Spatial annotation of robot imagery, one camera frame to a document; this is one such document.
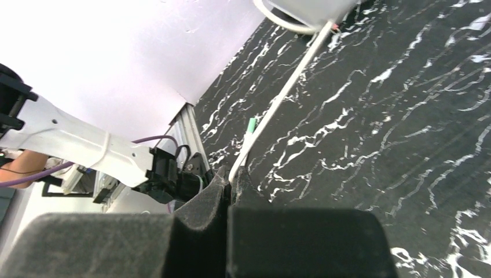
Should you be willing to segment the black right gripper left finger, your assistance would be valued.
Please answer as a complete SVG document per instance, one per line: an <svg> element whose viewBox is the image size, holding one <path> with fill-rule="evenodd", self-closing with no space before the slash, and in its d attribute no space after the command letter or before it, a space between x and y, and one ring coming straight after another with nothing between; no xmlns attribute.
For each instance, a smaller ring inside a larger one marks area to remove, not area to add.
<svg viewBox="0 0 491 278"><path fill-rule="evenodd" d="M45 214L2 277L225 277L228 168L172 214Z"/></svg>

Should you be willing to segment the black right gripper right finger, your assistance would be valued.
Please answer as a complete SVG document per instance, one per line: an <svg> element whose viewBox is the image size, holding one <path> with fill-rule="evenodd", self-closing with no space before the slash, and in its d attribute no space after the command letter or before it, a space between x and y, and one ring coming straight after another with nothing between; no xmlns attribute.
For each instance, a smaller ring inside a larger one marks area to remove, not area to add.
<svg viewBox="0 0 491 278"><path fill-rule="evenodd" d="M228 208L228 277L397 277L379 220L352 208L276 207L240 167Z"/></svg>

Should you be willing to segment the white headphones with white cable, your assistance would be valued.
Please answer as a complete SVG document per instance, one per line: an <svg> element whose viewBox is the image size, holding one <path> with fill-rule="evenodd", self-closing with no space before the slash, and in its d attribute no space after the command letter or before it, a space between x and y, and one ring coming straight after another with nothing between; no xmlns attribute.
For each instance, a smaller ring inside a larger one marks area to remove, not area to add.
<svg viewBox="0 0 491 278"><path fill-rule="evenodd" d="M312 61L328 35L338 29L338 24L362 1L254 1L255 7L279 27L301 35L313 35L314 41L308 47L298 66L286 81L279 94L255 131L248 136L234 162L228 180L233 182L240 165L246 159L252 146L266 129L267 124L280 104L298 81L302 71Z"/></svg>

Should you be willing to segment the person's forearm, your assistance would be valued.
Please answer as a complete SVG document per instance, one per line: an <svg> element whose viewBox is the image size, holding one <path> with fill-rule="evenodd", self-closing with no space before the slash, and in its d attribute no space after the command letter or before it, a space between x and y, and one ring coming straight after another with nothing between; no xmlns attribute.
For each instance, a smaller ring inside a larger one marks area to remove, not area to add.
<svg viewBox="0 0 491 278"><path fill-rule="evenodd" d="M30 150L1 166L1 182L10 182L39 173L45 169L49 156Z"/></svg>

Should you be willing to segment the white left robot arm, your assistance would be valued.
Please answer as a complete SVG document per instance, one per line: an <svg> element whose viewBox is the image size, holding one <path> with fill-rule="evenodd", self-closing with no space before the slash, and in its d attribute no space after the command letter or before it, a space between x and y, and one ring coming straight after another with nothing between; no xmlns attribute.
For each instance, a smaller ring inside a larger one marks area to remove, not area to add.
<svg viewBox="0 0 491 278"><path fill-rule="evenodd" d="M159 203L187 202L211 181L188 145L174 152L127 141L57 108L1 66L1 186L44 181L70 192L90 173L106 174Z"/></svg>

